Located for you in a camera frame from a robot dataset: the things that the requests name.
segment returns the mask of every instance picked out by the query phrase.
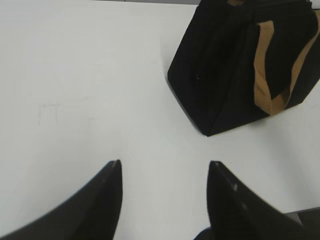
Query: pencil mark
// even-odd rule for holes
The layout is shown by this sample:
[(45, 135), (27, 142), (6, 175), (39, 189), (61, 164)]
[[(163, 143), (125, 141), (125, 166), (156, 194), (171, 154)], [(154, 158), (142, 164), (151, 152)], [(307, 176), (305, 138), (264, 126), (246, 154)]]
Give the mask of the pencil mark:
[(58, 108), (59, 107), (55, 107), (55, 124), (58, 124)]
[(55, 124), (58, 124), (58, 111), (61, 106), (62, 104), (40, 104), (38, 108), (38, 125), (41, 125), (42, 111), (46, 108), (53, 108), (55, 110)]
[(96, 118), (95, 117), (88, 117), (88, 128), (90, 128), (91, 127), (91, 123), (92, 123), (92, 121), (94, 121), (94, 120), (96, 120)]
[(38, 125), (40, 126), (40, 124), (41, 124), (41, 105), (39, 106), (38, 112), (39, 112), (39, 115), (38, 115)]

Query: black fabric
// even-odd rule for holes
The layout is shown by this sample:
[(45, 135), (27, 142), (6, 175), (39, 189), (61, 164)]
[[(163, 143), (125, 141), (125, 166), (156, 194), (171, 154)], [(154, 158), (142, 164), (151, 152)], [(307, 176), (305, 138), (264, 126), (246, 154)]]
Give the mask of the black fabric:
[(0, 240), (112, 240), (122, 204), (120, 161), (45, 216)]
[(217, 161), (209, 167), (207, 209), (215, 240), (320, 239), (319, 229), (281, 214)]
[[(273, 20), (275, 34), (266, 53), (272, 97), (291, 80), (295, 59), (318, 30), (306, 0), (202, 0), (168, 71), (168, 83), (198, 129), (211, 136), (267, 117), (254, 103), (254, 59), (260, 29)], [(288, 108), (300, 104), (320, 78), (319, 40), (310, 49)]]

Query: handbag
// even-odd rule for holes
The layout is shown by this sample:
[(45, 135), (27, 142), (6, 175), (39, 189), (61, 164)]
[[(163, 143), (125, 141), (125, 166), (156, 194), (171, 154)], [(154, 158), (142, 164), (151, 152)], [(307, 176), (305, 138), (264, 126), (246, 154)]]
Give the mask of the handbag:
[(280, 113), (320, 78), (319, 22), (308, 0), (202, 0), (169, 86), (207, 136)]

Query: tan strap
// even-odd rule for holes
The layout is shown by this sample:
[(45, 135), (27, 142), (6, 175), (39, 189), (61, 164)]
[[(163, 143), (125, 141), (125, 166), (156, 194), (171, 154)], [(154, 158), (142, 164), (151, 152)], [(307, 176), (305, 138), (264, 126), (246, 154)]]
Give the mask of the tan strap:
[[(315, 11), (315, 14), (319, 26), (320, 10)], [(267, 114), (274, 115), (283, 111), (287, 107), (306, 56), (320, 33), (320, 27), (318, 27), (315, 36), (304, 46), (301, 53), (295, 60), (291, 70), (290, 86), (288, 86), (287, 89), (285, 89), (274, 99), (271, 99), (270, 89), (266, 80), (265, 60), (266, 52), (274, 35), (275, 29), (272, 21), (261, 22), (259, 25), (260, 36), (254, 58), (254, 103)]]

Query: white surface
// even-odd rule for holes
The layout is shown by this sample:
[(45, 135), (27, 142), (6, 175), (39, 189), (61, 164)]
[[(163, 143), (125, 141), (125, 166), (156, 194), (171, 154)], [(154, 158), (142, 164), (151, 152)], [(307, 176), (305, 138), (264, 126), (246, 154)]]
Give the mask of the white surface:
[(210, 160), (282, 212), (320, 206), (320, 84), (300, 106), (206, 137), (165, 74), (196, 6), (0, 2), (0, 236), (121, 159), (115, 240), (209, 226)]

